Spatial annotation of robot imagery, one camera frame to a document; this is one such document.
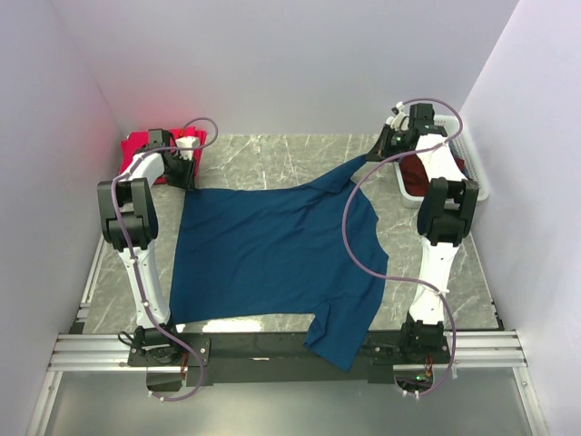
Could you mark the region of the blue polo t shirt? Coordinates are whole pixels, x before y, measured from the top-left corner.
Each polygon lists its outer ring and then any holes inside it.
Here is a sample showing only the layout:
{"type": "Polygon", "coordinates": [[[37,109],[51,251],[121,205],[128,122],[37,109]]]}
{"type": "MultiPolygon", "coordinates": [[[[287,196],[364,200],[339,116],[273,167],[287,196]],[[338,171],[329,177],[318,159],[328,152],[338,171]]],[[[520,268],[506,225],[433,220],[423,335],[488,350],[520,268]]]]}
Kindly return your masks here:
{"type": "Polygon", "coordinates": [[[184,197],[170,309],[177,323],[312,314],[304,346],[348,371],[380,307],[389,257],[353,158],[299,186],[184,197]]]}

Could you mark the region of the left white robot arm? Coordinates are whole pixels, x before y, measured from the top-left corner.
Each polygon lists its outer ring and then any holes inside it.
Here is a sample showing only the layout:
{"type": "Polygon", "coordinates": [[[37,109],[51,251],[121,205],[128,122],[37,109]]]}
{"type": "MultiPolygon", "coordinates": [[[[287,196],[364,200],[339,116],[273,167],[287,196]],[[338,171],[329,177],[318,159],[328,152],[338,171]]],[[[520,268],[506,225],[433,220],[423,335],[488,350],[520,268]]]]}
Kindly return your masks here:
{"type": "Polygon", "coordinates": [[[150,130],[128,166],[97,185],[103,238],[119,254],[133,293],[137,327],[126,338],[137,352],[149,347],[162,365],[179,359],[182,344],[173,337],[176,331],[155,260],[159,222],[152,187],[162,177],[169,185],[191,190],[201,146],[195,136],[150,130]]]}

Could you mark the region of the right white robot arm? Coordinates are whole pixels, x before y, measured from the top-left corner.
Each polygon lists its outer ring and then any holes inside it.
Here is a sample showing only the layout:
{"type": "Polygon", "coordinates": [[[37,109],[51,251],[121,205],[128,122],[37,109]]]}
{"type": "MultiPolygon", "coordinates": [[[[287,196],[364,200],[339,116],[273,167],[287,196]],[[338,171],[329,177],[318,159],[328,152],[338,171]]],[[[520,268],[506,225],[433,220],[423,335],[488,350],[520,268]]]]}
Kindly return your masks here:
{"type": "Polygon", "coordinates": [[[478,183],[464,175],[456,162],[449,146],[452,137],[436,124],[435,102],[412,99],[395,104],[367,154],[370,162],[417,156],[428,181],[417,215],[422,243],[419,282],[398,342],[406,362],[421,362],[448,347],[445,293],[459,246],[471,230],[479,195],[478,183]]]}

